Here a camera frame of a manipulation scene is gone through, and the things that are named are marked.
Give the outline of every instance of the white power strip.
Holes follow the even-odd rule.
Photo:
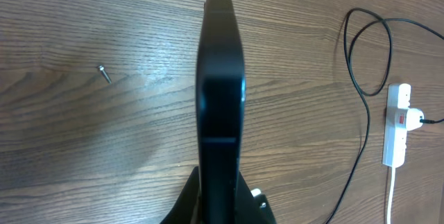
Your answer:
[[[382,163],[397,168],[404,164],[407,148],[407,131],[422,126],[424,113],[410,106],[411,86],[392,84],[388,86],[386,131]]]

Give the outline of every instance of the silver screw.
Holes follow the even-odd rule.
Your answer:
[[[100,73],[102,74],[102,76],[108,81],[108,83],[111,83],[111,78],[109,77],[109,75],[106,73],[105,71],[105,67],[103,65],[99,65],[97,67],[97,69],[100,71]]]

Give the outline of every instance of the white cable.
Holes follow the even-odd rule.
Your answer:
[[[395,191],[395,168],[391,167],[390,193],[388,194],[388,204],[387,204],[387,224],[391,224],[391,202],[393,200],[394,191]]]

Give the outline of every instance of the black stand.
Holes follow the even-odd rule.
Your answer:
[[[196,69],[199,167],[164,224],[275,224],[263,194],[239,172],[245,65],[231,0],[207,0]]]

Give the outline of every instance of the wood grain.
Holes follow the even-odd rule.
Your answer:
[[[205,0],[0,0],[0,223],[159,223],[198,163],[196,51]],[[324,223],[365,133],[341,25],[353,7],[444,33],[444,0],[233,0],[247,104],[241,172],[278,223]],[[352,17],[350,34],[371,18]],[[444,45],[392,23],[388,83],[444,116]],[[384,75],[387,36],[360,39],[357,80]],[[104,64],[111,85],[95,69]],[[368,147],[332,223],[383,223],[386,89],[368,100]],[[409,133],[393,223],[442,223],[444,129]]]

